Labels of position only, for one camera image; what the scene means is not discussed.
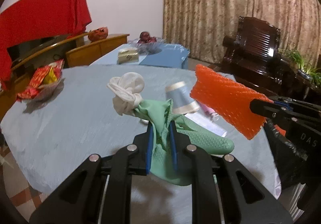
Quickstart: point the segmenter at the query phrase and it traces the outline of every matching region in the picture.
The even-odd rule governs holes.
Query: orange foam mesh
[[[279,132],[280,134],[282,134],[283,136],[285,136],[285,134],[286,134],[286,131],[285,131],[285,130],[283,130],[282,128],[280,128],[278,125],[275,125],[274,127],[276,128],[276,130],[278,130],[278,132]]]
[[[271,103],[273,101],[203,65],[196,66],[195,74],[197,82],[191,91],[191,98],[213,108],[248,140],[251,140],[264,124],[265,117],[252,113],[250,102],[253,99]]]

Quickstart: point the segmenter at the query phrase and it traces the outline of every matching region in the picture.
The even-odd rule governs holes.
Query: red fabric
[[[61,34],[80,34],[91,23],[86,0],[20,0],[0,14],[0,80],[11,76],[7,48]]]

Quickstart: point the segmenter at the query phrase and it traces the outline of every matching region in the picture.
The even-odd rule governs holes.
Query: wooden armchair
[[[291,69],[279,53],[280,29],[257,18],[240,17],[236,39],[225,36],[222,72],[267,96],[276,95],[284,71]]]

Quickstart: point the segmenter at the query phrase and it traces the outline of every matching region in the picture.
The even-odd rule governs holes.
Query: blue gripper pad
[[[147,152],[146,152],[146,173],[149,174],[150,166],[151,166],[151,156],[153,152],[153,125],[149,123],[147,128],[148,134],[148,145],[147,145]]]
[[[285,107],[286,109],[288,109],[289,111],[293,111],[293,108],[289,106],[288,103],[285,102],[279,102],[279,101],[274,101],[275,104],[280,105],[282,107]]]
[[[169,126],[169,132],[170,132],[170,142],[171,142],[171,154],[172,154],[172,163],[173,163],[173,168],[174,171],[177,172],[177,150],[176,150],[176,144],[175,144],[175,139],[174,139],[174,131],[172,124]]]

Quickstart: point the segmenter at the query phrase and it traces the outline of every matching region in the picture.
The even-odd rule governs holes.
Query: green plant
[[[281,49],[280,53],[290,58],[298,66],[298,69],[301,69],[304,73],[312,77],[312,82],[319,86],[321,85],[321,73],[318,72],[320,68],[314,68],[308,62],[304,61],[304,58],[297,49]]]

